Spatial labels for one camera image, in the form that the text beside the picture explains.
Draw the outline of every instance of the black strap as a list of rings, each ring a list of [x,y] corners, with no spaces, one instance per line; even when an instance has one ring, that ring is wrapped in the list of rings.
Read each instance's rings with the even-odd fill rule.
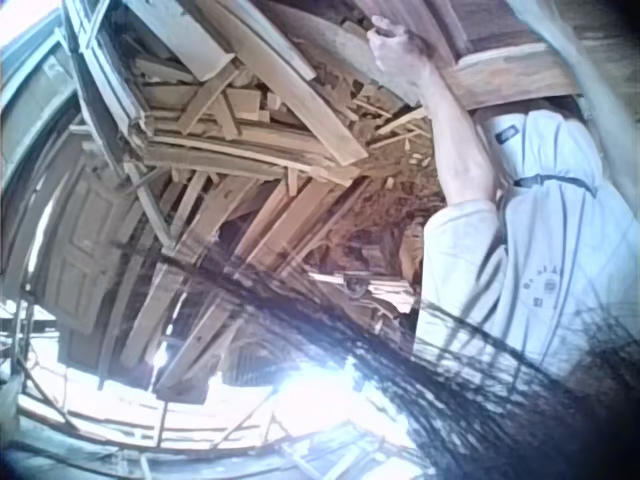
[[[573,177],[560,177],[558,175],[534,175],[533,177],[520,178],[519,180],[513,182],[513,184],[516,187],[533,188],[534,186],[542,185],[544,182],[548,182],[549,180],[555,180],[556,182],[574,185],[589,192],[593,198],[596,197],[595,192],[589,185],[587,185],[587,182]]]

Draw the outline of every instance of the wooden door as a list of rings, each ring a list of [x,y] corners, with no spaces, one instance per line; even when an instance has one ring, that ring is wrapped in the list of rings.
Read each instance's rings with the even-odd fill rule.
[[[109,169],[85,170],[71,193],[51,250],[44,308],[60,324],[89,334],[118,265],[119,227],[132,198],[115,190]]]

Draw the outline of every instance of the sleeve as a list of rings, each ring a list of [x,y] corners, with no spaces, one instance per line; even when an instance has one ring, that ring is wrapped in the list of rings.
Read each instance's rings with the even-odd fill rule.
[[[467,339],[446,316],[484,326],[503,289],[507,252],[495,204],[478,200],[447,207],[425,227],[422,308],[414,353],[420,344],[464,349]],[[433,315],[435,305],[448,315]]]

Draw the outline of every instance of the man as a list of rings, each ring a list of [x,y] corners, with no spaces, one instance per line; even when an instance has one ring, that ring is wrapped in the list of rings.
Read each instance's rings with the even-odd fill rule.
[[[422,282],[423,304],[446,314],[423,307],[414,353],[491,355],[453,317],[563,377],[593,347],[603,319],[639,336],[637,132],[551,1],[509,3],[576,76],[610,179],[587,129],[551,109],[490,118],[479,135],[423,44],[374,17],[378,65],[413,81],[431,117],[448,204],[425,228]]]

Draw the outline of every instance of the man's arm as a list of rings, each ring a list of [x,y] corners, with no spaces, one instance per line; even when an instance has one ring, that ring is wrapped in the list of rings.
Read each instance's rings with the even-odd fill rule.
[[[631,112],[608,84],[552,0],[507,0],[571,69],[591,107],[613,184],[638,218],[638,131]]]
[[[430,61],[422,41],[405,27],[373,17],[369,32],[378,66],[419,89],[433,124],[436,167],[448,205],[496,199],[497,177],[467,111]]]

